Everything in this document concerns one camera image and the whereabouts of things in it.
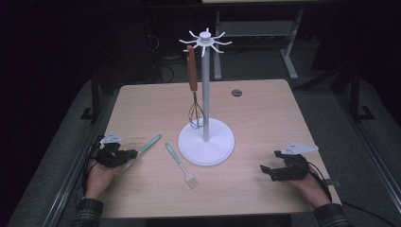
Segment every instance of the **table leg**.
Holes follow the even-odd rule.
[[[297,36],[298,27],[301,23],[301,18],[303,13],[304,13],[303,9],[298,10],[297,16],[294,20],[294,24],[292,25],[291,28],[291,33],[289,34],[288,45],[286,49],[281,50],[281,55],[283,57],[284,63],[286,64],[286,68],[288,70],[289,77],[291,79],[298,79],[297,72],[295,71],[294,65],[292,64],[292,60],[289,57],[289,54],[291,53],[292,46],[294,45],[295,37]]]
[[[218,11],[216,14],[216,36],[219,35],[220,35],[220,12]],[[216,51],[213,58],[213,67],[215,70],[215,74],[213,75],[213,80],[221,80],[220,54]]]
[[[100,112],[99,88],[98,88],[99,83],[97,80],[96,72],[92,74],[91,84],[92,84],[92,114],[89,113],[91,111],[91,108],[86,108],[80,119],[91,119],[92,120],[91,123],[95,123]]]

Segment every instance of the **sleeve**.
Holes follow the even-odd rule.
[[[79,202],[71,227],[96,227],[99,226],[103,211],[103,202],[83,199]]]
[[[313,214],[321,227],[352,227],[341,205],[331,203],[317,208]]]

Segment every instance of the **floor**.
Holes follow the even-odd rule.
[[[319,41],[297,41],[291,58],[299,79],[289,79],[280,55],[280,49],[286,43],[286,39],[237,40],[222,49],[225,51],[221,56],[222,80],[285,79],[294,88],[323,73],[310,70]],[[186,62],[181,53],[172,52],[166,55],[161,72],[163,79],[159,78],[156,83],[169,80],[187,82]],[[375,120],[364,120],[356,124],[348,113],[349,91],[336,95],[330,90],[334,78],[309,90],[293,91],[305,122],[320,148],[340,198],[380,215],[395,226],[401,226],[401,210],[397,197],[397,183],[401,182],[397,161],[401,160],[401,129],[381,105],[375,89],[364,81],[360,84],[360,106],[368,106]],[[9,226],[26,226],[27,223],[39,226],[44,221],[58,223],[58,226],[69,226],[75,212],[79,181],[76,183],[76,179],[73,179],[68,182],[64,179],[74,171],[71,170],[71,164],[77,160],[81,152],[79,150],[87,148],[87,140],[104,133],[117,96],[118,90],[102,95],[100,118],[95,124],[91,124],[90,120],[79,120],[82,111],[91,106],[90,82],[82,87],[23,198],[25,205],[17,208]],[[391,173],[390,177],[386,175],[387,171]],[[54,182],[52,187],[45,190],[44,176],[46,181]],[[65,187],[73,190],[69,198],[61,196],[68,193],[61,190]],[[61,204],[66,205],[63,212],[56,216],[48,215],[53,201],[61,201]],[[35,202],[42,202],[44,209],[32,211],[28,205]],[[386,226],[385,222],[372,215],[347,205],[343,207],[355,226]],[[317,226],[311,213],[292,214],[291,218],[292,226]],[[146,220],[103,219],[101,226],[145,227]]]

